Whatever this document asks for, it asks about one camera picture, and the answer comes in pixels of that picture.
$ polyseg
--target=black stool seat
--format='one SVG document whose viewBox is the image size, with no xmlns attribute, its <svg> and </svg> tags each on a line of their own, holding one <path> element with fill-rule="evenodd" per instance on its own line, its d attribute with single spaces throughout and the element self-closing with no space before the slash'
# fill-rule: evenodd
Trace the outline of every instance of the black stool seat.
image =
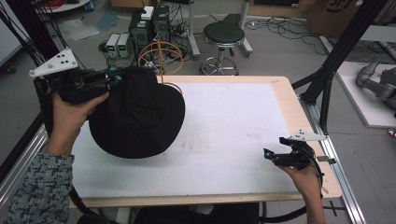
<svg viewBox="0 0 396 224">
<path fill-rule="evenodd" d="M 234 47 L 241 44 L 245 32 L 238 26 L 228 22 L 214 22 L 204 29 L 204 38 L 220 47 Z"/>
</svg>

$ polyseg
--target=power supply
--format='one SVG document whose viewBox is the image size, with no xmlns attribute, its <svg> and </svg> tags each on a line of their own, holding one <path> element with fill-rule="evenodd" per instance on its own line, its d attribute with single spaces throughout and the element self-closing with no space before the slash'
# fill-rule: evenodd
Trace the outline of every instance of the power supply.
<svg viewBox="0 0 396 224">
<path fill-rule="evenodd" d="M 140 13 L 132 14 L 129 34 L 139 48 L 145 47 L 152 41 L 152 21 L 143 21 Z"/>
<path fill-rule="evenodd" d="M 152 20 L 157 38 L 161 41 L 171 42 L 169 34 L 169 6 L 155 7 Z"/>
<path fill-rule="evenodd" d="M 119 43 L 117 44 L 117 46 L 119 47 L 120 57 L 129 58 L 129 54 L 132 50 L 132 44 L 131 40 L 129 39 L 129 35 L 120 35 Z"/>
<path fill-rule="evenodd" d="M 110 58 L 119 57 L 119 48 L 117 48 L 117 43 L 119 42 L 120 35 L 111 35 L 108 39 L 106 48 L 108 52 L 108 56 Z"/>
</svg>

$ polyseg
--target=hat brim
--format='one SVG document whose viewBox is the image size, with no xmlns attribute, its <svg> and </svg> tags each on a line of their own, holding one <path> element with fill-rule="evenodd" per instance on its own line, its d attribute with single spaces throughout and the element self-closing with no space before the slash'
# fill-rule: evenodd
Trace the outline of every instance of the hat brim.
<svg viewBox="0 0 396 224">
<path fill-rule="evenodd" d="M 111 123 L 112 119 L 107 119 L 106 116 L 90 118 L 91 134 L 100 148 L 117 157 L 142 159 L 163 153 L 171 146 L 183 124 L 185 102 L 175 88 L 158 85 L 156 97 L 162 101 L 163 108 L 153 129 L 142 133 L 121 132 Z"/>
</svg>

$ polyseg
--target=white mounting bracket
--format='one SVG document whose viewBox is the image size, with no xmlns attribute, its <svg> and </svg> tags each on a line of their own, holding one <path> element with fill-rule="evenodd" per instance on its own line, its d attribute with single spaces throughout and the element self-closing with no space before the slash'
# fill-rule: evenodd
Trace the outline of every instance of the white mounting bracket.
<svg viewBox="0 0 396 224">
<path fill-rule="evenodd" d="M 289 139 L 296 140 L 296 141 L 320 141 L 320 140 L 327 140 L 329 135 L 321 135 L 317 133 L 306 132 L 300 129 L 294 135 L 291 135 Z"/>
<path fill-rule="evenodd" d="M 62 72 L 78 66 L 73 51 L 66 48 L 53 56 L 51 59 L 41 64 L 35 70 L 29 71 L 30 77 L 42 77 L 45 75 Z"/>
</svg>

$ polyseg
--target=table leg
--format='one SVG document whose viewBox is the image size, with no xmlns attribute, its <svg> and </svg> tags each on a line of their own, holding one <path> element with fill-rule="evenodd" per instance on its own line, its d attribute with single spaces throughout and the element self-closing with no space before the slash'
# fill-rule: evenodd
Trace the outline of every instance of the table leg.
<svg viewBox="0 0 396 224">
<path fill-rule="evenodd" d="M 248 14 L 248 4 L 250 0 L 244 0 L 244 4 L 242 5 L 242 11 L 241 11 L 241 21 L 239 22 L 239 27 L 244 29 L 245 27 L 245 22 Z M 253 53 L 253 48 L 249 45 L 248 40 L 245 38 L 243 47 L 247 53 L 247 58 L 250 56 L 251 53 Z"/>
<path fill-rule="evenodd" d="M 192 58 L 194 60 L 197 60 L 201 56 L 201 54 L 199 52 L 198 45 L 194 36 L 194 0 L 190 0 L 189 2 L 189 17 L 190 17 L 190 27 L 189 27 L 189 31 L 187 32 L 187 37 L 189 38 L 190 41 Z"/>
</svg>

